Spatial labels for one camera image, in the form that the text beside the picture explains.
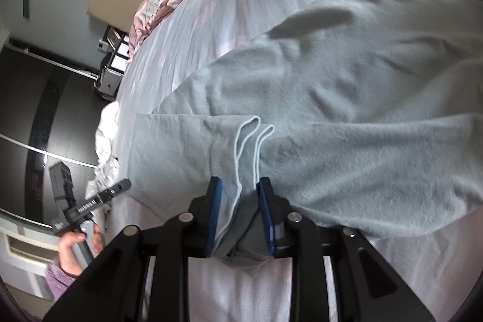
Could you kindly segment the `purple sleeve forearm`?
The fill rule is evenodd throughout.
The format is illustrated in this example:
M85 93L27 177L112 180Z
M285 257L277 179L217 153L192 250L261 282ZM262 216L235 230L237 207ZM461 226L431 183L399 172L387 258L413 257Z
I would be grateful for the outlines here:
M47 265L45 278L54 301L57 301L76 280L75 276L61 269L57 258Z

